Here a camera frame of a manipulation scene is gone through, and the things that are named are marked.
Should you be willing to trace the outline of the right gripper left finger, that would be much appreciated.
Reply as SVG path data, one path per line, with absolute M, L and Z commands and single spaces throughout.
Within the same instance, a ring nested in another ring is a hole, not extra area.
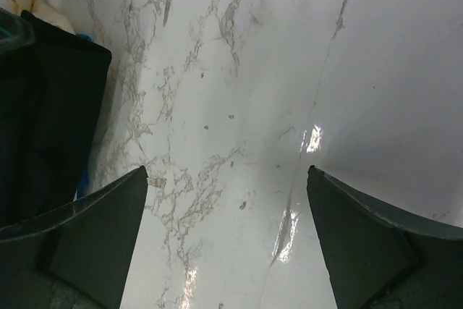
M 50 308 L 65 290 L 118 308 L 148 191 L 140 166 L 98 192 L 1 228 L 1 307 Z

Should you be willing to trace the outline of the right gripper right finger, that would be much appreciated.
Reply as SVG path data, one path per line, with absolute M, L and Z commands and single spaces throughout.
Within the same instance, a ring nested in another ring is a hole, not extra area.
M 462 307 L 462 228 L 366 195 L 315 166 L 307 196 L 338 308 Z

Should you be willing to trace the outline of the black t shirt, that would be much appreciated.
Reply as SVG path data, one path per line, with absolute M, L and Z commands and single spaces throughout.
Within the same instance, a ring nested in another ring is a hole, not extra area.
M 1 11 L 1 225 L 71 202 L 85 173 L 111 52 Z

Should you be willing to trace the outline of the beige t shirt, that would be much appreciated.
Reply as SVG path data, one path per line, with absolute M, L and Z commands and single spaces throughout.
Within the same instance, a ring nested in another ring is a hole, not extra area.
M 10 0 L 17 15 L 23 11 L 30 12 L 35 17 L 68 33 L 75 34 L 71 22 L 56 8 L 45 0 Z

